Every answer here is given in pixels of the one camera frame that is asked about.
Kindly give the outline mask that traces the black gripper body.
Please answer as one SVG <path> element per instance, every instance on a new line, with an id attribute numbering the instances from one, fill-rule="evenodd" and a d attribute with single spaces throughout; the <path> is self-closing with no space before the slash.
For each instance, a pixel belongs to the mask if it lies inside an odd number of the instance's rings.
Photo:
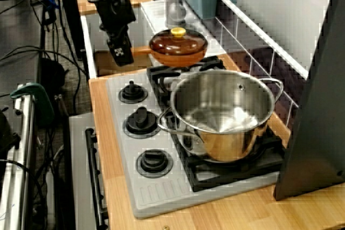
<path id="1" fill-rule="evenodd" d="M 107 33 L 108 35 L 107 41 L 115 42 L 115 43 L 123 42 L 125 40 L 125 33 L 128 32 L 128 29 L 129 29 L 128 25 L 124 25 L 124 26 L 119 27 L 118 29 L 110 30 L 110 29 L 107 29 L 103 25 L 103 23 L 100 24 L 99 28 L 100 30 Z"/>

